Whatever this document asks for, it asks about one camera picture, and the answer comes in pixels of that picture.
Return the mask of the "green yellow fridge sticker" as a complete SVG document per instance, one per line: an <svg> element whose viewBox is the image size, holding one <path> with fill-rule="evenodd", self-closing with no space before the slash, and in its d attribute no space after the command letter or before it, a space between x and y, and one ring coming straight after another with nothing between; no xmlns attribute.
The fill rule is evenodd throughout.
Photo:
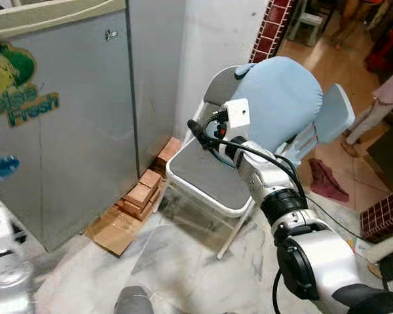
<svg viewBox="0 0 393 314"><path fill-rule="evenodd" d="M0 117L17 128L61 107L59 93L42 94L32 83L37 60L27 50L0 42Z"/></svg>

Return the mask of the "dark red cloth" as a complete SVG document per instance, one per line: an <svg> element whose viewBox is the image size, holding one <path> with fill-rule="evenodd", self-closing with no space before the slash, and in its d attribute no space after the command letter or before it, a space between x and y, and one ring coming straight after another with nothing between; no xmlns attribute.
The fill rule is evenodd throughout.
<svg viewBox="0 0 393 314"><path fill-rule="evenodd" d="M349 193L341 188L330 167L318 158L311 158L308 162L311 171L310 188L313 192L335 201L350 201Z"/></svg>

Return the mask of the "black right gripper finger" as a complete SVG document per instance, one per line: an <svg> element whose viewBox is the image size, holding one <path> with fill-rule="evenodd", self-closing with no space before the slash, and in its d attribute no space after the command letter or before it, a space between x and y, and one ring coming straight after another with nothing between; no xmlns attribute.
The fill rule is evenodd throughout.
<svg viewBox="0 0 393 314"><path fill-rule="evenodd" d="M187 127L193 134L193 137L198 141L203 150L214 149L214 138L205 134L205 128L196 120L190 119L187 121Z"/></svg>

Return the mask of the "brown cardboard sheet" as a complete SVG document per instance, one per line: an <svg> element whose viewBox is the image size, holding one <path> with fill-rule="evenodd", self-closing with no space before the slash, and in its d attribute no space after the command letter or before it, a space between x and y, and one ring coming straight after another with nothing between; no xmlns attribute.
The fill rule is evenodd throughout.
<svg viewBox="0 0 393 314"><path fill-rule="evenodd" d="M119 207L112 206L89 224L84 234L109 253L121 256L136 239L143 224L143 221L122 212Z"/></svg>

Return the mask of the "dark cabinet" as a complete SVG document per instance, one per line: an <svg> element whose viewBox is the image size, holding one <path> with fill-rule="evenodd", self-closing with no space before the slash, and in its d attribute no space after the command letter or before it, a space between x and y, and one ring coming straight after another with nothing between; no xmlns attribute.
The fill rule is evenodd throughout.
<svg viewBox="0 0 393 314"><path fill-rule="evenodd" d="M366 149L366 162L389 190L393 190L393 111L385 116L379 128L383 133Z"/></svg>

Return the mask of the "light blue plastic chair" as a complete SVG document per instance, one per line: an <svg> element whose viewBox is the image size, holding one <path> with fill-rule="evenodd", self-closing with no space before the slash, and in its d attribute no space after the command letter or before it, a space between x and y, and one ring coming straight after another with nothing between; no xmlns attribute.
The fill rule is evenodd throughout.
<svg viewBox="0 0 393 314"><path fill-rule="evenodd" d="M351 101L340 84L334 83L324 94L320 112L313 122L299 132L284 152L298 167L304 157L319 143L331 143L355 120Z"/></svg>

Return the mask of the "bare-legged person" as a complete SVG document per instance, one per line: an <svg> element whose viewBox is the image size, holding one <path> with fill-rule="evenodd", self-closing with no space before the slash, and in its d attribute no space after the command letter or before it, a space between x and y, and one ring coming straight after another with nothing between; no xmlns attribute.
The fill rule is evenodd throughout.
<svg viewBox="0 0 393 314"><path fill-rule="evenodd" d="M340 50L356 27L367 18L368 12L377 8L382 2L383 0L346 0L345 8L341 12L339 27L332 36L334 48Z"/></svg>

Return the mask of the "red brick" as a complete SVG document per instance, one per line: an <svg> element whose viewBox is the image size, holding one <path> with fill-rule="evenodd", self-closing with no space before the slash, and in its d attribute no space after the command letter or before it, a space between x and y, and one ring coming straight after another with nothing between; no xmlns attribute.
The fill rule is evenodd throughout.
<svg viewBox="0 0 393 314"><path fill-rule="evenodd" d="M119 201L121 211L137 220L144 221L151 214L153 196L157 188L137 183L131 191Z"/></svg>
<svg viewBox="0 0 393 314"><path fill-rule="evenodd" d="M170 137L166 144L164 144L163 149L157 154L155 161L159 164L167 164L180 149L181 141L176 137Z"/></svg>
<svg viewBox="0 0 393 314"><path fill-rule="evenodd" d="M143 172L139 179L139 183L148 186L151 190L155 190L162 183L162 176L156 171L147 169Z"/></svg>

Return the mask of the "person in pink trousers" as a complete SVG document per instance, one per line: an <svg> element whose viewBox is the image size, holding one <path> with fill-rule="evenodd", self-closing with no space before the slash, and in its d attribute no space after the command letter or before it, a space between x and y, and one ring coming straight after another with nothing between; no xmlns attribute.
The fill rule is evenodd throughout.
<svg viewBox="0 0 393 314"><path fill-rule="evenodd" d="M393 75L373 92L373 102L370 107L362 111L355 122L347 128L348 135L341 146L353 158L358 158L360 153L356 143L362 134L379 125L380 122L393 110Z"/></svg>

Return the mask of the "red plastic stool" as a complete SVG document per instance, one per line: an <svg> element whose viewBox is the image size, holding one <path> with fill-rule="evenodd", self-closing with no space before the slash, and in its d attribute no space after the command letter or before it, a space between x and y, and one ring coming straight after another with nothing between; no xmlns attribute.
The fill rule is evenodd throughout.
<svg viewBox="0 0 393 314"><path fill-rule="evenodd" d="M367 71L374 74L393 73L393 26L377 40L364 62Z"/></svg>

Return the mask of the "grey robot knee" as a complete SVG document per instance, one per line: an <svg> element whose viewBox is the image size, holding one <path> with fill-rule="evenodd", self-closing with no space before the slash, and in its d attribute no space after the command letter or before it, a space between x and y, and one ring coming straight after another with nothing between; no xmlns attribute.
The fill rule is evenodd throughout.
<svg viewBox="0 0 393 314"><path fill-rule="evenodd" d="M145 288L129 285L119 293L113 314L155 314L155 311Z"/></svg>

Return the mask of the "grey fridge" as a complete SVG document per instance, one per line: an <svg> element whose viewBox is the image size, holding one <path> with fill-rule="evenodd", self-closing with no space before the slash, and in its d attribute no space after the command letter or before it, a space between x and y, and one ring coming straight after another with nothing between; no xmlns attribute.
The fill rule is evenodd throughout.
<svg viewBox="0 0 393 314"><path fill-rule="evenodd" d="M0 198L47 251L136 185L173 136L185 0L0 0L0 42L37 60L60 108L17 128L0 117ZM119 32L105 41L108 29Z"/></svg>

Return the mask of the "white folding chair grey seat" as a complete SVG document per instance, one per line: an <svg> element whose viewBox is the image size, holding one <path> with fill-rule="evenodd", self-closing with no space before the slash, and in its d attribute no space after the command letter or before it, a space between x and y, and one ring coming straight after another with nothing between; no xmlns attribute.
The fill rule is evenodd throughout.
<svg viewBox="0 0 393 314"><path fill-rule="evenodd" d="M206 123L220 110L238 87L234 71L241 65L232 65L214 75L194 113L194 120ZM295 139L282 143L274 154L286 156L284 150ZM187 196L196 200L206 212L220 218L229 227L229 236L217 250L218 260L223 259L242 225L255 209L255 201L229 158L215 158L209 150L203 150L198 141L189 135L183 147L167 162L166 175Z"/></svg>

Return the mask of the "pale green plastic chair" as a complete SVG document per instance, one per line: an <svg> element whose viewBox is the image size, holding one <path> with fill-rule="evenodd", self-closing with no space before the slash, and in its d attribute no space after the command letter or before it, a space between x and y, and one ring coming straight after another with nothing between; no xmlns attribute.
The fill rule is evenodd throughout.
<svg viewBox="0 0 393 314"><path fill-rule="evenodd" d="M289 40L295 40L303 26L310 27L305 45L314 46L331 21L335 11L335 0L299 0L290 24Z"/></svg>

